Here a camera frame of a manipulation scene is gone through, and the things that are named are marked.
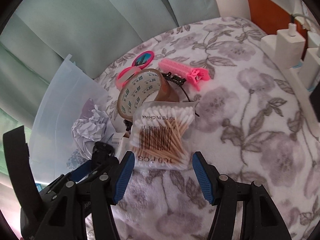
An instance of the pink hair clip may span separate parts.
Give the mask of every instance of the pink hair clip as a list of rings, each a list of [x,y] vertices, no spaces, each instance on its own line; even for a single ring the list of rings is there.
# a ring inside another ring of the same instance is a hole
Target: pink hair clip
[[[189,65],[166,58],[161,60],[158,65],[165,72],[171,72],[172,74],[185,78],[198,91],[200,91],[198,82],[201,79],[205,81],[210,80],[209,71],[204,68],[192,68]]]

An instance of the brown tape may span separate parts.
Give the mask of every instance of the brown tape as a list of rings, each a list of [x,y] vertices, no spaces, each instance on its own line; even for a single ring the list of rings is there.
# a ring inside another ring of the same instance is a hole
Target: brown tape
[[[120,116],[132,122],[135,110],[153,93],[157,93],[154,101],[179,102],[177,93],[162,74],[149,68],[132,76],[122,88],[117,102]]]

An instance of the floral blanket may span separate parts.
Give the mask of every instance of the floral blanket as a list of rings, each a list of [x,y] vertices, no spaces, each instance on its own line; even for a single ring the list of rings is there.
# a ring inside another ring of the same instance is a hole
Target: floral blanket
[[[115,77],[138,54],[154,51],[152,68],[167,57],[208,69],[211,80],[202,83],[200,92],[184,85],[198,102],[200,116],[190,134],[190,150],[201,151],[208,163],[236,181],[262,181],[292,239],[306,239],[320,217],[320,144],[291,87],[261,51],[264,35],[252,22],[234,17],[185,25],[132,49],[96,81],[110,92],[107,113],[116,130],[124,131]],[[234,239],[240,234],[238,206]],[[190,167],[134,171],[123,200],[112,210],[121,239],[205,240],[215,207],[204,200]],[[87,231],[94,239],[90,217]]]

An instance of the barcode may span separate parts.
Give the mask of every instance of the barcode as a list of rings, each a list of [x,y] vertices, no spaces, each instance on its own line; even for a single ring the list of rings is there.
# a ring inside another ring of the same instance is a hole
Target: barcode
[[[141,128],[140,129],[140,149],[170,151],[171,128],[163,127]]]

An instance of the cotton swab package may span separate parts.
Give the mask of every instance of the cotton swab package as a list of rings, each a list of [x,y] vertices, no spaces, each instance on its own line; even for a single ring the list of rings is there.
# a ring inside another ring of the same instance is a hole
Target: cotton swab package
[[[133,115],[130,135],[135,167],[187,169],[191,151],[183,135],[194,119],[194,103],[143,103]]]

